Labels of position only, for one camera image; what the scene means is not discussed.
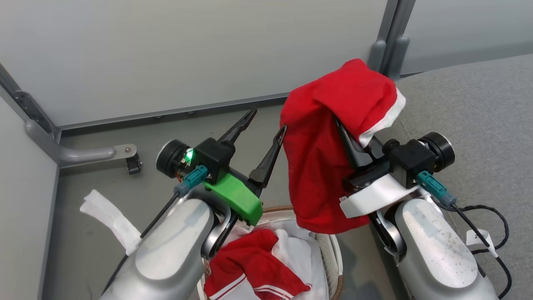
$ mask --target white stripe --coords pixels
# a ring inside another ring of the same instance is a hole
[[[384,128],[388,128],[392,125],[394,120],[398,117],[401,110],[405,106],[405,97],[400,93],[400,90],[396,88],[396,102],[391,106],[389,111],[385,114],[383,119],[381,119],[379,122],[377,122],[374,126],[372,126],[369,130],[363,132],[359,136],[359,144],[361,144],[361,147],[365,148],[368,146],[368,143],[374,136],[374,134]]]
[[[254,290],[258,290],[258,289],[263,289],[263,288],[267,288],[267,289],[272,289],[272,290],[275,290],[277,291],[278,293],[281,293],[283,295],[286,295],[287,297],[290,298],[294,298],[293,295],[291,295],[289,292],[287,292],[286,290],[283,290],[283,289],[280,289],[278,287],[275,287],[275,286],[271,286],[271,285],[263,285],[263,286],[260,286],[260,287],[256,287],[254,288]]]
[[[221,290],[219,290],[218,292],[216,292],[215,294],[210,296],[210,299],[216,300],[217,298],[222,296],[222,294],[224,294],[228,290],[234,288],[239,283],[239,281],[241,281],[244,277],[245,276],[244,276],[244,273],[243,273],[239,278],[233,280],[232,283],[228,284],[227,286],[225,286],[224,288],[222,288]]]
[[[285,299],[285,300],[290,300],[291,298],[287,297],[286,295],[283,295],[283,294],[280,294],[272,289],[269,289],[269,288],[264,288],[264,289],[254,289],[254,291],[267,291],[271,294],[274,294],[278,297],[280,297],[281,299]]]

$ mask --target gray cushion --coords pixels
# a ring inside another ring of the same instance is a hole
[[[456,161],[437,174],[460,207],[485,204],[507,219],[510,238],[498,251],[513,276],[505,299],[533,298],[533,55],[421,73],[398,82],[407,104],[382,140],[406,141],[430,131],[453,144]],[[504,229],[492,212],[466,213],[498,244]],[[464,238],[468,226],[450,222]],[[490,254],[476,258],[499,294],[505,274]]]

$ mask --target teal connector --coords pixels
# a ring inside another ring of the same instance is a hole
[[[418,185],[435,196],[447,208],[450,208],[452,204],[457,202],[457,198],[448,193],[444,184],[440,183],[427,171],[418,173]]]
[[[197,166],[192,172],[187,174],[183,182],[174,187],[174,193],[185,196],[193,187],[202,183],[207,177],[207,168],[203,165]]]

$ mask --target red garment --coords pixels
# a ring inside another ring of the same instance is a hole
[[[290,200],[300,227],[335,234],[366,225],[368,217],[346,218],[339,204],[342,179],[353,172],[334,115],[366,147],[390,127],[405,105],[394,82],[360,59],[292,91],[281,111],[287,124],[284,149]]]
[[[256,230],[220,249],[209,263],[204,292],[211,300],[251,298],[291,299],[310,290],[270,251],[278,237],[267,229]]]

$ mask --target green plastic part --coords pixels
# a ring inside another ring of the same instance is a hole
[[[227,174],[216,185],[204,181],[207,188],[224,200],[244,221],[257,225],[263,215],[261,200],[246,185],[231,174]]]

